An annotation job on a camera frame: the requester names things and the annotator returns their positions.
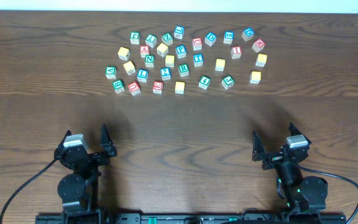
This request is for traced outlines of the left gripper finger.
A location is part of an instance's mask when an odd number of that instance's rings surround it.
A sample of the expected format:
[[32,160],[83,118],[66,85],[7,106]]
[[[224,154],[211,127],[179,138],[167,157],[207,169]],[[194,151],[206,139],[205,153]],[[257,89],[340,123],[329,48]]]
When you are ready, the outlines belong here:
[[104,150],[113,150],[114,148],[114,144],[111,141],[107,126],[105,124],[103,124],[101,128],[100,146]]
[[66,139],[68,136],[71,136],[71,131],[70,131],[70,130],[67,130],[67,131],[66,131],[66,133],[65,133],[65,135],[64,135],[64,137],[63,137],[63,139],[62,139],[61,142],[59,143],[59,145],[58,145],[58,148],[59,148],[59,149],[64,148],[63,144],[64,144],[64,142],[65,142],[65,139]]

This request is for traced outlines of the yellow C block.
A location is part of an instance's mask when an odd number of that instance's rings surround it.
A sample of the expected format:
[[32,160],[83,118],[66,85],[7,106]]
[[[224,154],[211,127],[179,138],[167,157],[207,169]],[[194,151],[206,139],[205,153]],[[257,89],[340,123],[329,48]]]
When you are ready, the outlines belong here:
[[185,82],[176,82],[175,83],[175,93],[184,94],[185,91]]

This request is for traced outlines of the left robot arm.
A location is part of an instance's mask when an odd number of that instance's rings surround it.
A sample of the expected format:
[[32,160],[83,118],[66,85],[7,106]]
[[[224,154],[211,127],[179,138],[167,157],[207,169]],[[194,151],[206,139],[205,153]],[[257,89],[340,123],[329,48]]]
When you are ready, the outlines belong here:
[[73,171],[57,187],[63,223],[102,224],[111,219],[109,211],[98,207],[99,167],[110,164],[110,158],[117,156],[105,124],[101,128],[100,146],[102,151],[89,153],[83,135],[67,131],[54,152],[54,159]]

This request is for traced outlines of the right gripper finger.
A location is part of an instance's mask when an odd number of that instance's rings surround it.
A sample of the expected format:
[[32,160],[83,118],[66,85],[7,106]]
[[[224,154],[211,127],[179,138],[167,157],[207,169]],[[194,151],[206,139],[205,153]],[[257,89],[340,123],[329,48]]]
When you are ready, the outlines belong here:
[[290,122],[288,130],[290,131],[291,136],[303,136],[308,144],[311,144],[311,141],[292,122]]
[[253,138],[252,160],[261,161],[265,157],[265,149],[256,130],[253,130],[252,138]]

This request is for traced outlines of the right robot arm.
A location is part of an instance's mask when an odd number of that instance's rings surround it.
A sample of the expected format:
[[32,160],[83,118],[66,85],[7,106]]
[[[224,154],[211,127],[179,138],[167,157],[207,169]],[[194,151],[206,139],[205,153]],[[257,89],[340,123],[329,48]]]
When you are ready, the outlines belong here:
[[311,141],[290,123],[290,136],[278,152],[267,153],[256,131],[252,133],[252,160],[261,161],[264,170],[275,169],[277,192],[287,201],[288,210],[280,214],[289,222],[296,215],[319,215],[326,208],[328,183],[317,176],[304,177],[299,162],[308,157]]

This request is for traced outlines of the yellow O block moved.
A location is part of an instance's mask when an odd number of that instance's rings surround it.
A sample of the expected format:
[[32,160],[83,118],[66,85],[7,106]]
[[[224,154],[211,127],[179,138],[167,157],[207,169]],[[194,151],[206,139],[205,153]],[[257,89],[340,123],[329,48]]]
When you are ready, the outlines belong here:
[[215,71],[222,72],[225,68],[226,61],[221,58],[216,59]]

